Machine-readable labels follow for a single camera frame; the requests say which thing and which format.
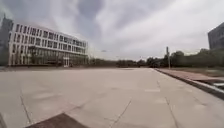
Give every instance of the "white building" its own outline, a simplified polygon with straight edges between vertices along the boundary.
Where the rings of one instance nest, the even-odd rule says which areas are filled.
[[[84,40],[41,26],[0,20],[0,65],[73,66],[86,63]]]

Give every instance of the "curb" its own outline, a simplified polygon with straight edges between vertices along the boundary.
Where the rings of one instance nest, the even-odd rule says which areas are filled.
[[[199,88],[209,94],[212,94],[222,100],[224,100],[224,91],[218,89],[218,88],[215,88],[215,87],[212,87],[210,85],[207,85],[207,84],[204,84],[204,83],[200,83],[200,82],[196,82],[196,81],[193,81],[193,80],[190,80],[190,79],[185,79],[185,78],[181,78],[181,77],[178,77],[178,76],[175,76],[175,75],[172,75],[172,74],[169,74],[169,73],[166,73],[166,72],[163,72],[159,69],[155,69],[156,71],[162,73],[162,74],[165,74],[167,76],[170,76],[172,78],[175,78],[177,80],[180,80],[182,82],[185,82],[187,84],[190,84],[196,88]]]

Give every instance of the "concrete surface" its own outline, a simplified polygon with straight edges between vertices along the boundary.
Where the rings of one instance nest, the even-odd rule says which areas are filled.
[[[60,113],[90,128],[223,128],[223,110],[223,100],[153,69],[0,72],[8,128]]]

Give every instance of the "overcast sky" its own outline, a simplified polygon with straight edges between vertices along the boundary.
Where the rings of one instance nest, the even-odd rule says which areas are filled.
[[[163,57],[166,46],[187,54],[208,48],[207,32],[224,22],[223,5],[224,0],[0,0],[0,11],[82,37],[93,56],[145,59]]]

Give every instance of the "modern building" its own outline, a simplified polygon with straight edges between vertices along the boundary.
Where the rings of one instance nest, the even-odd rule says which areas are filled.
[[[224,48],[224,23],[208,33],[208,40],[210,49]]]
[[[88,43],[38,25],[0,19],[0,65],[75,66],[87,63]]]

